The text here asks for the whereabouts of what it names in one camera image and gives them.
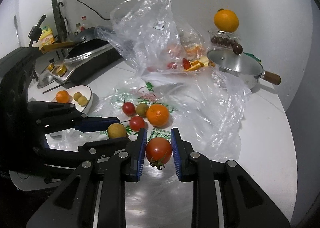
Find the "red cherry tomato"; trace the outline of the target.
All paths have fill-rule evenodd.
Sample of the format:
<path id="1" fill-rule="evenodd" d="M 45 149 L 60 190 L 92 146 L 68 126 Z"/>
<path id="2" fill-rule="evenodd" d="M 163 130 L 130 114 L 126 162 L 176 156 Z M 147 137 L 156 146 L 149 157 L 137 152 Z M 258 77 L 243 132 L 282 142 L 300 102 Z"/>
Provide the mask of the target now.
<path id="1" fill-rule="evenodd" d="M 127 115 L 129 117 L 136 114 L 136 108 L 135 108 L 134 104 L 131 102 L 123 103 L 122 111 L 124 112 L 125 115 Z"/>
<path id="2" fill-rule="evenodd" d="M 140 116 L 134 116 L 130 119 L 129 126 L 133 131 L 139 132 L 140 129 L 143 129 L 145 127 L 145 121 Z"/>
<path id="3" fill-rule="evenodd" d="M 151 166 L 162 170 L 165 168 L 165 164 L 171 159 L 171 143 L 165 138 L 155 137 L 147 143 L 145 155 Z"/>

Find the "orange mandarin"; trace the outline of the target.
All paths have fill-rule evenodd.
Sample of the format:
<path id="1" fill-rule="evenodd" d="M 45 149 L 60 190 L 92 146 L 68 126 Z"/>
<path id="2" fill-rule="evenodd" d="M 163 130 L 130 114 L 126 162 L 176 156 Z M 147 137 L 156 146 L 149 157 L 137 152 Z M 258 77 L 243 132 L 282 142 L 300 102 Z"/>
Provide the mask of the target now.
<path id="1" fill-rule="evenodd" d="M 69 103 L 70 101 L 70 95 L 67 91 L 62 90 L 62 91 L 58 91 L 55 99 L 58 103 Z"/>

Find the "clear container of dark fruits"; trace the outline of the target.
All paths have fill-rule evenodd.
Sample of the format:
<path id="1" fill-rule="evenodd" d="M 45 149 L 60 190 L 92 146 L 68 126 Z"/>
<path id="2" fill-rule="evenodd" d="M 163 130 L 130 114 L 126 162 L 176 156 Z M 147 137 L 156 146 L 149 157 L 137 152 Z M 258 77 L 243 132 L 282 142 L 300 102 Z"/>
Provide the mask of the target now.
<path id="1" fill-rule="evenodd" d="M 214 49 L 233 49 L 235 43 L 241 43 L 240 37 L 235 33 L 222 30 L 209 30 L 210 42 Z"/>

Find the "yellow-green longan on plate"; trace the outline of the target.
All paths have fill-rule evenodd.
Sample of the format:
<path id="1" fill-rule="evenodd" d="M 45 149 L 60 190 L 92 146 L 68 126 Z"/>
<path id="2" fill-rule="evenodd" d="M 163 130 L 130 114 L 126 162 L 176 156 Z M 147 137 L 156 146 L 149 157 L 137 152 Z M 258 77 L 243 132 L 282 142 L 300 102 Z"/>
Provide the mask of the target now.
<path id="1" fill-rule="evenodd" d="M 73 95 L 73 99 L 75 101 L 78 101 L 78 99 L 82 96 L 82 93 L 81 92 L 76 92 L 74 95 Z"/>

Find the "longan beside mandarin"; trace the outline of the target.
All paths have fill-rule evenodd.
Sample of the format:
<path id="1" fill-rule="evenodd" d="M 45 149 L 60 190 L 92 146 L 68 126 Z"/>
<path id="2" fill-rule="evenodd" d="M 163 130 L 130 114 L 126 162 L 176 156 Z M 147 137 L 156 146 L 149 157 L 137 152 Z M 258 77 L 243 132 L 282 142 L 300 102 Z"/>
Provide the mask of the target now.
<path id="1" fill-rule="evenodd" d="M 136 106 L 136 114 L 140 117 L 145 117 L 149 107 L 145 103 L 140 103 Z"/>

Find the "white round plate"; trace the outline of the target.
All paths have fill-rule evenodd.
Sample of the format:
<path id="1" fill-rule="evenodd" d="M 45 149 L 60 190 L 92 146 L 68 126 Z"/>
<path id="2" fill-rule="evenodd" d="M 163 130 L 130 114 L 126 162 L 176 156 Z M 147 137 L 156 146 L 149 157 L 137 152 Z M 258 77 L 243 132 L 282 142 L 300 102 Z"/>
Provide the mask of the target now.
<path id="1" fill-rule="evenodd" d="M 53 102 L 74 104 L 79 112 L 87 114 L 92 106 L 92 90 L 85 85 L 78 85 L 58 91 Z"/>

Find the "steel induction cooker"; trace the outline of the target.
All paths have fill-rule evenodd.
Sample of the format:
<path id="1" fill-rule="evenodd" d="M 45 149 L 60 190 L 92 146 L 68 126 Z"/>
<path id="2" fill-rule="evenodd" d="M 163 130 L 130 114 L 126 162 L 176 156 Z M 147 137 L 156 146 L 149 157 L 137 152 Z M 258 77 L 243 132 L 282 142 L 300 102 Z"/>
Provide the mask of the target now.
<path id="1" fill-rule="evenodd" d="M 62 60 L 50 63 L 43 71 L 44 78 L 61 84 L 80 84 L 120 58 L 109 42 L 94 39 L 73 47 Z"/>

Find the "oil bottle yellow cap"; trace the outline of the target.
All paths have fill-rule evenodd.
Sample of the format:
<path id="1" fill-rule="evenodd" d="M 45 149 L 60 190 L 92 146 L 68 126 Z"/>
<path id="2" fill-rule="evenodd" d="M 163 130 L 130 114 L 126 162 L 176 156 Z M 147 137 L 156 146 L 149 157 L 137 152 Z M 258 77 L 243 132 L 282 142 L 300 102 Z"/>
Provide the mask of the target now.
<path id="1" fill-rule="evenodd" d="M 81 24 L 77 23 L 76 24 L 76 30 L 74 32 L 74 35 L 77 36 L 81 32 Z"/>

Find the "fruit scraps plate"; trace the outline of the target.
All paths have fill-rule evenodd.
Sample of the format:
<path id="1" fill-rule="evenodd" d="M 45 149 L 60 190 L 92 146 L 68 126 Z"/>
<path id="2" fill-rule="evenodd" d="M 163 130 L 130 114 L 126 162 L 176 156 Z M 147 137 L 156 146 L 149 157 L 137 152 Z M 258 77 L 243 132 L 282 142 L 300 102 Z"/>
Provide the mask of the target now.
<path id="1" fill-rule="evenodd" d="M 177 69 L 180 71 L 197 71 L 202 67 L 215 66 L 215 63 L 205 55 L 202 44 L 175 45 L 170 44 L 163 50 L 162 55 L 166 59 L 165 64 L 160 62 L 148 66 L 149 72 L 164 71 L 167 69 Z"/>

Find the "sauce bottle red cap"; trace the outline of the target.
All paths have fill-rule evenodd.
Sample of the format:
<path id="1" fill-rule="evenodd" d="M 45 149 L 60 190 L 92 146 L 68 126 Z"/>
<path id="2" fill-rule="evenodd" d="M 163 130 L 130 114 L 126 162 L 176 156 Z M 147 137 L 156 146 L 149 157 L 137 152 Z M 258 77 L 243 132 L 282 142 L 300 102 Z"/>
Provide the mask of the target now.
<path id="1" fill-rule="evenodd" d="M 81 17 L 80 29 L 81 29 L 81 31 L 88 29 L 88 21 L 87 21 L 86 16 Z"/>

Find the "steel saucepan with lid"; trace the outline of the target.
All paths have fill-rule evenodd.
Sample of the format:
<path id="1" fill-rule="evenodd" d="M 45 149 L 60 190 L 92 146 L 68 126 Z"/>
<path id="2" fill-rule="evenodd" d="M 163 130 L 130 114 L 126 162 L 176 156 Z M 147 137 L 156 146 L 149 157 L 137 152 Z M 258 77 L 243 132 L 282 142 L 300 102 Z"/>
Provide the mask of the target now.
<path id="1" fill-rule="evenodd" d="M 242 79 L 250 90 L 257 86 L 259 79 L 274 85 L 281 83 L 279 75 L 265 71 L 262 64 L 246 54 L 236 55 L 232 50 L 218 49 L 209 50 L 207 57 L 215 68 Z"/>

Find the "clear crumpled plastic bag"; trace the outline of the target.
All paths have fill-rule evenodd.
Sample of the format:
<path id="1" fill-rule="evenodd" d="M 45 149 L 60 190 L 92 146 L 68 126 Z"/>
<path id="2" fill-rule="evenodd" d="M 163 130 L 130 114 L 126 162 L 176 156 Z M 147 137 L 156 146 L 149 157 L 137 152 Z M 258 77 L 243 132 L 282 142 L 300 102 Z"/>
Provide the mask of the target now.
<path id="1" fill-rule="evenodd" d="M 197 30 L 173 14 L 172 0 L 125 0 L 110 19 L 110 26 L 95 28 L 95 36 L 137 71 L 182 70 L 183 60 L 199 60 L 209 48 Z"/>

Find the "large orange on container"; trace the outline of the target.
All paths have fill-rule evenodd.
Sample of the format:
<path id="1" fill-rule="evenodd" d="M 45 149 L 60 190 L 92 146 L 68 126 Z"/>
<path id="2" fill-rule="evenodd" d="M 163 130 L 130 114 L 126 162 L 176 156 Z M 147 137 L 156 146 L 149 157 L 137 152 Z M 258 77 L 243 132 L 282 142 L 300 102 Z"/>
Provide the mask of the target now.
<path id="1" fill-rule="evenodd" d="M 239 27 L 239 18 L 231 10 L 219 9 L 214 16 L 215 26 L 225 32 L 235 32 Z"/>

